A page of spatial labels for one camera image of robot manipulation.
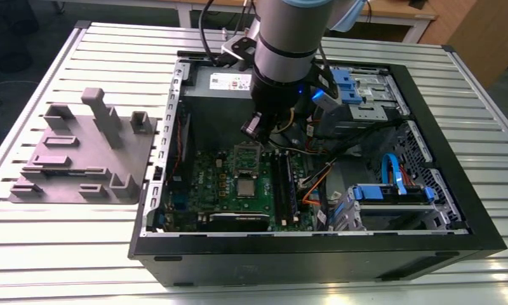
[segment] black cable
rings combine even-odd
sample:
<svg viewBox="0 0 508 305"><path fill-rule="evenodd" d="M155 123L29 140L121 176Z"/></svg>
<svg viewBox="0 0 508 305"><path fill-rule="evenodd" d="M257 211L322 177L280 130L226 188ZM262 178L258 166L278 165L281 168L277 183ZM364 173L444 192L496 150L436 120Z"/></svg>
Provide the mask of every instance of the black cable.
<svg viewBox="0 0 508 305"><path fill-rule="evenodd" d="M325 170L330 168L330 165L334 163L338 155L344 154L350 147L356 146L369 134L382 128L397 127L404 122L404 119L394 119L393 121L374 123L369 127L364 128L358 133L354 133L350 137L345 138L329 151L326 154L325 162L322 162L321 165L317 166L317 168L312 171L313 174L305 177L302 184L309 183L314 177L320 176Z"/></svg>
<svg viewBox="0 0 508 305"><path fill-rule="evenodd" d="M233 21L233 19L235 18L237 16L237 13L233 13L233 16L229 18L229 21L227 23L222 26L222 28L227 27L227 25L230 24L230 22Z"/></svg>
<svg viewBox="0 0 508 305"><path fill-rule="evenodd" d="M248 16L250 15L250 11L252 11L252 1L250 1L250 5L248 7L248 11L246 11L246 16L245 16L245 19L242 19L242 32L246 30L246 19L248 19Z"/></svg>
<svg viewBox="0 0 508 305"><path fill-rule="evenodd" d="M324 63L324 68L329 69L329 62L328 62L328 58L325 57L325 52L324 52L324 48L321 47L321 42L318 46L318 51L320 51L321 61Z"/></svg>
<svg viewBox="0 0 508 305"><path fill-rule="evenodd" d="M325 215L325 222L322 222L321 225L317 226L317 227L321 228L320 231L329 230L329 202L328 202L328 192L326 192L326 188L325 188L325 182L326 182L326 180L328 179L326 179L326 176L325 176L324 180L318 184L320 211Z"/></svg>
<svg viewBox="0 0 508 305"><path fill-rule="evenodd" d="M242 17L245 16L245 10L246 10L246 6L242 6L242 10L240 12L240 17L238 17L238 21L237 21L237 25L235 25L235 30L233 31L233 36L237 35L240 22L242 21Z"/></svg>
<svg viewBox="0 0 508 305"><path fill-rule="evenodd" d="M369 0L366 0L366 5L368 5L368 13L366 13L366 23L369 24L370 23L370 20L372 20L372 6L370 6L370 2Z"/></svg>
<svg viewBox="0 0 508 305"><path fill-rule="evenodd" d="M210 53L209 45L206 44L206 38L205 38L205 29L202 28L202 17L205 16L206 11L209 10L210 4L214 2L214 0L209 0L205 4L205 7L201 10L197 26L199 29L199 38L201 38L201 44L202 49L205 49L206 56L211 62L213 65L217 65L217 59L214 58L213 54Z"/></svg>
<svg viewBox="0 0 508 305"><path fill-rule="evenodd" d="M253 14L257 15L257 12L256 12L256 5L254 5L254 0L250 0L250 6L253 8Z"/></svg>

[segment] aluminum table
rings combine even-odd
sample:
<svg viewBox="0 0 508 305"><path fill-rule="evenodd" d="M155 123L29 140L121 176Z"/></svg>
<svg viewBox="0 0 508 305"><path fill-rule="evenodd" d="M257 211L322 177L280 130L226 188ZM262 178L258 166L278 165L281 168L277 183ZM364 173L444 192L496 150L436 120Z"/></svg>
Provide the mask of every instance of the aluminum table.
<svg viewBox="0 0 508 305"><path fill-rule="evenodd" d="M10 203L9 188L46 127L49 105L66 103L75 114L89 114L79 94L101 87L118 115L137 110L161 118L175 53L201 51L194 29L77 26L0 147L0 302L508 304L508 250L410 282L163 288L126 258L135 205ZM219 32L206 37L217 51ZM508 246L508 121L460 58L421 44L322 44L329 59L408 66Z"/></svg>

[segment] blue led light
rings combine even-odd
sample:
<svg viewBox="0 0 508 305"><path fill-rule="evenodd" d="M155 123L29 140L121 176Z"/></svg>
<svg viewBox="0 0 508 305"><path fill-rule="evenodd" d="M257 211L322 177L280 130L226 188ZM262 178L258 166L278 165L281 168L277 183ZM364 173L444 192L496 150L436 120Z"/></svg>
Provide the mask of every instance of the blue led light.
<svg viewBox="0 0 508 305"><path fill-rule="evenodd" d="M314 95L312 96L312 100L317 100L322 95L324 95L324 91L322 89L318 89Z"/></svg>

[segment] wire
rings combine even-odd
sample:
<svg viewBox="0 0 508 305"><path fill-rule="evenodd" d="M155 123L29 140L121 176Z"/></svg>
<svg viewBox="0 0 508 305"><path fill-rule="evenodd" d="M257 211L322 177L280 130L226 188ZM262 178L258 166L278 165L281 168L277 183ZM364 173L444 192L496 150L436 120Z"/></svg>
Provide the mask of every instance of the wire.
<svg viewBox="0 0 508 305"><path fill-rule="evenodd" d="M296 149L296 148L292 148L292 147L284 147L281 146L278 143L276 143L273 140L269 139L269 144L272 146L274 146L276 148L280 148L280 149L286 149L289 151L296 151L297 153L300 154L312 154L312 155L317 155L317 153L313 153L313 152L308 152L308 151L301 151L300 149Z"/></svg>
<svg viewBox="0 0 508 305"><path fill-rule="evenodd" d="M329 69L328 58L325 57L325 52L324 52L324 48L321 47L321 42L318 45L318 51L320 51L320 56L321 56L321 62L324 63L324 68Z"/></svg>
<svg viewBox="0 0 508 305"><path fill-rule="evenodd" d="M281 133L284 130L288 129L288 127L290 126L290 124L293 123L293 116L294 116L294 113L293 113L293 108L289 109L289 121L288 121L288 124L286 126L284 126L282 128L280 128L276 132L273 133Z"/></svg>
<svg viewBox="0 0 508 305"><path fill-rule="evenodd" d="M235 18L235 16L237 16L237 13L233 13L233 16L229 18L227 23L226 23L225 25L221 26L222 28L226 28L226 27L227 27L227 25L230 24L230 22L233 21L233 19Z"/></svg>
<svg viewBox="0 0 508 305"><path fill-rule="evenodd" d="M302 185L305 185L317 175L320 175L324 170L337 161L338 155L346 152L348 148L353 147L357 145L358 141L366 137L369 134L372 134L374 131L392 127L392 126L398 126L402 124L404 119L394 119L393 121L382 122L382 123L374 123L369 127L364 128L358 133L352 135L349 138L344 139L333 148L333 151L328 154L328 161L324 163L324 166L321 169L317 171L316 174L308 176L304 181Z"/></svg>
<svg viewBox="0 0 508 305"><path fill-rule="evenodd" d="M35 84L35 85L39 84L37 81L2 81L0 83L0 86L5 84L17 84L17 83L26 83L26 84Z"/></svg>
<svg viewBox="0 0 508 305"><path fill-rule="evenodd" d="M253 14L257 15L254 0L250 0L250 5L252 5L252 8L253 8Z"/></svg>
<svg viewBox="0 0 508 305"><path fill-rule="evenodd" d="M322 176L320 176L320 179L316 181L314 185L310 187L309 191L306 192L306 194L304 195L302 199L301 199L301 202L302 203L306 203L308 200L308 196L310 195L312 191L316 189L316 186L318 186L320 182L324 180L325 176L328 175L330 171L330 167L329 169L325 171L325 173L322 174Z"/></svg>
<svg viewBox="0 0 508 305"><path fill-rule="evenodd" d="M206 14L206 11L209 10L210 4L214 2L214 0L209 0L205 4L205 7L201 10L199 18L197 20L197 26L199 29L199 39L202 44L202 49L205 49L206 56L211 62L213 65L217 65L217 59L214 58L213 54L210 53L209 45L206 44L206 38L205 38L205 29L202 28L202 17Z"/></svg>
<svg viewBox="0 0 508 305"><path fill-rule="evenodd" d="M246 10L246 5L242 5L242 10L240 12L240 17L238 17L238 21L237 21L237 25L235 25L235 29L233 31L233 36L237 35L237 31L238 31L238 26L240 26L240 23L242 21L242 17L245 16L245 10Z"/></svg>
<svg viewBox="0 0 508 305"><path fill-rule="evenodd" d="M246 19L248 19L248 16L250 15L250 11L252 11L252 1L250 1L250 5L248 7L245 19L242 19L242 32L246 30Z"/></svg>
<svg viewBox="0 0 508 305"><path fill-rule="evenodd" d="M368 5L368 9L369 9L366 12L366 23L369 24L370 20L372 20L372 6L370 6L369 0L366 0L366 5Z"/></svg>

